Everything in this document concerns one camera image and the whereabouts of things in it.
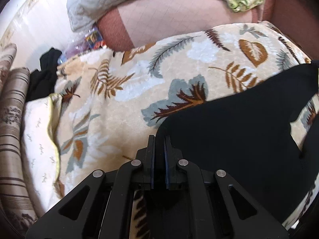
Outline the black knit pants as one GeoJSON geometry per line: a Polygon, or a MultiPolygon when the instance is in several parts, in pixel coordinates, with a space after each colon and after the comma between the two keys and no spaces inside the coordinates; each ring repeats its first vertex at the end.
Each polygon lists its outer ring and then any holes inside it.
{"type": "Polygon", "coordinates": [[[226,171],[283,225],[318,175],[318,114],[311,114],[301,146],[292,137],[292,124],[317,93],[318,62],[313,61],[166,118],[155,137],[155,189],[135,196],[134,236],[163,238],[166,136],[201,170],[226,171]]]}

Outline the white cloth yellow trim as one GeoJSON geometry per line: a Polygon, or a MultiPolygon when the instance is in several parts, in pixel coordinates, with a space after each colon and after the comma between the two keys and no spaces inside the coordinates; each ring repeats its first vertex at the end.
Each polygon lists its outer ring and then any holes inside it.
{"type": "Polygon", "coordinates": [[[48,97],[25,104],[21,128],[21,154],[25,184],[38,217],[61,198],[58,185],[59,150],[55,142],[62,108],[62,96],[48,97]]]}

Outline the beige leaf pattern blanket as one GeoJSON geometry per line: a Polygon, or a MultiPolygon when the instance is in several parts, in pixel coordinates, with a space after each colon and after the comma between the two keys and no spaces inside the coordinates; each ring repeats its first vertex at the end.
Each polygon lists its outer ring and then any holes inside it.
{"type": "Polygon", "coordinates": [[[58,67],[57,189],[115,170],[169,115],[245,91],[309,57],[270,22],[220,25],[125,52],[99,49],[58,67]]]}

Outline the black garment in background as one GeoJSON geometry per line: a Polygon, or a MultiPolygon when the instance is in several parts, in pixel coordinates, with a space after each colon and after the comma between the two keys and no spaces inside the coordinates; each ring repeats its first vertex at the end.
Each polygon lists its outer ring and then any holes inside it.
{"type": "Polygon", "coordinates": [[[40,71],[35,70],[30,75],[26,102],[48,97],[54,92],[57,81],[57,61],[61,54],[60,50],[51,48],[41,55],[40,71]]]}

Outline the colourful packet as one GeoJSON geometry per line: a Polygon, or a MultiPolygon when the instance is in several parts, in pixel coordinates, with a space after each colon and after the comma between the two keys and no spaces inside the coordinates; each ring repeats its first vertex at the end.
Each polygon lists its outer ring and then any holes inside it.
{"type": "Polygon", "coordinates": [[[84,45],[86,50],[98,50],[106,46],[106,43],[97,25],[86,31],[84,35],[84,45]]]}

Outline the brown striped floral pillow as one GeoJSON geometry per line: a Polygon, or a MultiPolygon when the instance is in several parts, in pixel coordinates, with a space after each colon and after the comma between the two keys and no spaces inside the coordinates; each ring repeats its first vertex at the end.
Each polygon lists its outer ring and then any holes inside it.
{"type": "Polygon", "coordinates": [[[1,48],[0,53],[0,92],[3,90],[3,86],[8,78],[8,74],[14,58],[16,57],[17,46],[14,43],[10,43],[1,48]]]}

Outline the pink quilted folded blanket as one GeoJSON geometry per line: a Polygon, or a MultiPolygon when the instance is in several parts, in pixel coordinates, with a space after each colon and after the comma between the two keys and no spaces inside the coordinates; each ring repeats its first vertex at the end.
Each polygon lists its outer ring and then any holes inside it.
{"type": "Polygon", "coordinates": [[[129,0],[107,12],[97,26],[106,45],[127,51],[161,39],[231,23],[270,20],[274,0],[233,12],[222,0],[129,0]]]}

